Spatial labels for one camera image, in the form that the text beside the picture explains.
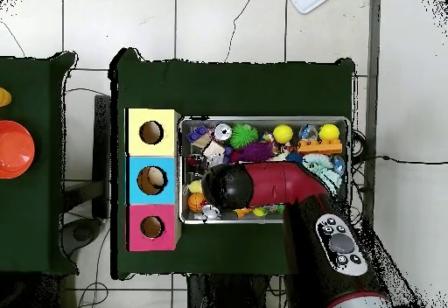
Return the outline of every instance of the yellow object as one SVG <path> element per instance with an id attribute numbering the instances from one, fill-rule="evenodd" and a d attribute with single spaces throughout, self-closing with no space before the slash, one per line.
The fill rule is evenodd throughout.
<path id="1" fill-rule="evenodd" d="M 263 217 L 264 215 L 266 215 L 268 213 L 262 207 L 256 207 L 253 212 L 257 217 Z"/>
<path id="2" fill-rule="evenodd" d="M 318 137 L 322 141 L 338 139 L 340 137 L 340 130 L 334 124 L 326 124 L 323 125 L 322 128 L 320 128 L 320 131 L 318 132 Z"/>
<path id="3" fill-rule="evenodd" d="M 188 189 L 190 193 L 202 193 L 202 184 L 200 180 L 193 181 L 190 185 L 188 185 Z"/>
<path id="4" fill-rule="evenodd" d="M 173 109 L 129 108 L 129 154 L 139 157 L 173 157 L 178 155 L 179 114 Z M 145 143 L 141 128 L 147 122 L 160 125 L 162 137 L 156 144 Z"/>
<path id="5" fill-rule="evenodd" d="M 280 144 L 286 144 L 292 139 L 292 128 L 289 125 L 277 125 L 272 133 L 275 140 Z"/>
<path id="6" fill-rule="evenodd" d="M 7 106 L 11 103 L 11 93 L 6 89 L 0 88 L 0 107 Z"/>

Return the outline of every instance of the blue block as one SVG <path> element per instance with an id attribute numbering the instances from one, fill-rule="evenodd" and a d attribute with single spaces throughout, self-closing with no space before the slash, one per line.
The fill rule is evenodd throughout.
<path id="1" fill-rule="evenodd" d="M 147 166 L 156 166 L 166 173 L 168 184 L 161 193 L 147 195 L 138 188 L 138 173 Z M 176 189 L 176 167 L 174 157 L 130 157 L 129 200 L 130 204 L 174 204 Z"/>

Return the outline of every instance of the green table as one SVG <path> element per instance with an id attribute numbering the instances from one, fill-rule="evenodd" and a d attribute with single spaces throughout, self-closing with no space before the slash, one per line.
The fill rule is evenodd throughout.
<path id="1" fill-rule="evenodd" d="M 70 274 L 76 267 L 60 251 L 63 213 L 61 89 L 74 53 L 50 59 L 0 58 L 0 87 L 12 103 L 0 119 L 31 133 L 35 158 L 25 174 L 0 179 L 0 271 Z"/>
<path id="2" fill-rule="evenodd" d="M 288 273 L 281 224 L 184 225 L 174 251 L 125 250 L 126 108 L 175 109 L 182 116 L 345 116 L 351 120 L 353 73 L 350 59 L 335 64 L 272 65 L 143 62 L 135 50 L 122 49 L 109 71 L 112 182 L 117 182 L 112 188 L 113 274 L 121 278 L 131 272 Z"/>

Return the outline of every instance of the yellow ball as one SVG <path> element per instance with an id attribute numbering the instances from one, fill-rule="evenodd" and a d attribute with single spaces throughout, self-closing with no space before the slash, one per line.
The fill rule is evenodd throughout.
<path id="1" fill-rule="evenodd" d="M 292 139 L 292 128 L 289 125 L 280 124 L 274 129 L 274 139 L 280 144 L 286 144 Z"/>
<path id="2" fill-rule="evenodd" d="M 0 107 L 11 103 L 11 94 L 6 89 L 0 88 Z"/>
<path id="3" fill-rule="evenodd" d="M 340 130 L 336 125 L 326 124 L 320 128 L 318 136 L 322 140 L 326 139 L 338 139 L 340 137 Z"/>

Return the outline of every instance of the circular hole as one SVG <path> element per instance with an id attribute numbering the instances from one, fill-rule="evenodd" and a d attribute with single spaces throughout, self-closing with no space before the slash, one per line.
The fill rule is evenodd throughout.
<path id="1" fill-rule="evenodd" d="M 168 185 L 168 178 L 162 169 L 156 166 L 147 166 L 138 173 L 136 183 L 143 193 L 157 195 Z"/>
<path id="2" fill-rule="evenodd" d="M 140 230 L 146 237 L 157 239 L 165 231 L 165 225 L 159 217 L 151 215 L 142 220 Z"/>
<path id="3" fill-rule="evenodd" d="M 158 122 L 145 122 L 140 127 L 140 138 L 146 144 L 158 144 L 164 137 L 164 129 Z"/>

